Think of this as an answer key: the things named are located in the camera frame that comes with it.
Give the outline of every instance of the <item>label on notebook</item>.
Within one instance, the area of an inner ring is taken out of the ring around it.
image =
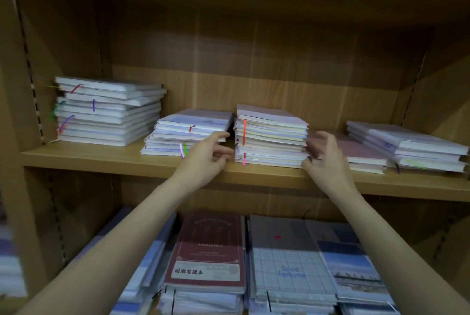
[[[177,260],[173,266],[171,277],[179,279],[239,282],[240,266],[238,264],[187,262]]]
[[[185,217],[164,282],[243,287],[242,232],[242,217],[239,214],[190,213]]]

